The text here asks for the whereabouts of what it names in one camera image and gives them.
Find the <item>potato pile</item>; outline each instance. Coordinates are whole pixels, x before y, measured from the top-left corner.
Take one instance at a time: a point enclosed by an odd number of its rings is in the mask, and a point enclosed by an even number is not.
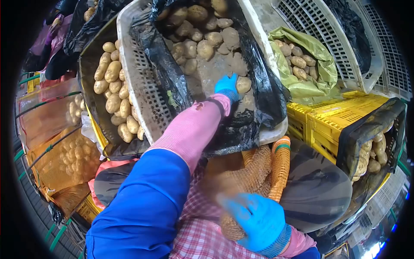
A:
[[[287,38],[283,38],[283,41],[277,39],[273,42],[279,46],[280,51],[285,56],[290,74],[296,76],[299,80],[307,80],[307,76],[310,75],[317,81],[319,76],[317,62],[311,57],[311,54],[304,55],[303,53],[307,53],[307,51],[300,46],[296,46]]]
[[[138,115],[132,105],[124,70],[119,61],[119,41],[106,42],[102,48],[105,52],[95,72],[94,91],[103,94],[107,99],[106,111],[113,114],[111,122],[118,126],[118,134],[122,140],[130,143],[135,134],[143,140],[144,129],[140,126]]]
[[[68,129],[63,131],[63,134],[66,133],[69,133]],[[81,134],[73,139],[65,138],[60,144],[62,149],[59,155],[59,170],[65,171],[72,177],[88,176],[91,172],[96,172],[101,155],[96,144]]]
[[[185,75],[193,75],[200,59],[209,61],[218,52],[226,57],[233,73],[239,75],[237,90],[246,93],[251,87],[247,64],[240,52],[238,32],[227,17],[226,0],[202,0],[200,5],[166,8],[158,16],[161,26],[174,33],[165,43]]]
[[[359,161],[352,182],[359,180],[366,172],[377,174],[381,168],[387,164],[388,157],[385,153],[387,143],[384,133],[388,132],[394,122],[388,125],[382,132],[377,134],[373,139],[368,140],[361,146],[359,151]]]
[[[80,122],[82,111],[86,111],[85,102],[81,94],[77,94],[71,98],[71,102],[67,104],[66,120],[73,125]]]
[[[86,12],[83,13],[83,20],[85,20],[85,22],[89,21],[89,19],[94,14],[96,6],[98,5],[98,0],[94,1],[94,5],[94,7],[89,7],[88,10],[86,10]]]

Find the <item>camouflage pants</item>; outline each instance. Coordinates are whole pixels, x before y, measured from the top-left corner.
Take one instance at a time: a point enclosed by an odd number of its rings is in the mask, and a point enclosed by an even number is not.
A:
[[[98,174],[94,187],[103,205],[113,200],[134,164]],[[304,233],[323,228],[345,213],[351,195],[351,181],[341,169],[304,142],[291,139],[290,172],[280,200],[286,223]]]

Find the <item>blue rubber glove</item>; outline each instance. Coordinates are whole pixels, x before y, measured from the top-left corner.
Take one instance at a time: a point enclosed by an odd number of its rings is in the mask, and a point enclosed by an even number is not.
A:
[[[291,236],[282,206],[259,194],[238,194],[232,199],[219,195],[217,200],[246,232],[238,244],[268,258],[282,252]]]
[[[231,78],[224,75],[217,83],[214,88],[215,94],[224,94],[229,99],[231,104],[239,100],[239,95],[236,89],[237,74],[233,73]]]

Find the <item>hand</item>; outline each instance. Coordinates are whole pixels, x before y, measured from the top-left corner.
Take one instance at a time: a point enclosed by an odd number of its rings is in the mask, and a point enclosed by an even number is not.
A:
[[[250,251],[259,252],[275,243],[286,225],[282,206],[259,194],[238,194],[232,199],[218,195],[217,200],[246,232],[237,242]]]
[[[239,95],[236,89],[237,74],[233,73],[231,78],[224,75],[217,83],[214,88],[215,94],[224,94],[230,99],[230,103],[237,102]]]
[[[58,34],[59,28],[60,28],[60,25],[58,25],[58,24],[54,25],[54,26],[51,25],[49,27],[48,35],[46,37],[54,39],[56,37],[56,35]]]

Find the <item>blue jacket sleeve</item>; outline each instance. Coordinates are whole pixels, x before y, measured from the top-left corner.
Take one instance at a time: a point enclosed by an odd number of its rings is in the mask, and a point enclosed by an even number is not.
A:
[[[320,253],[316,247],[311,247],[305,252],[292,257],[292,259],[320,259]]]
[[[187,164],[175,153],[145,153],[86,235],[88,258],[161,258],[170,253],[175,224],[190,187]]]

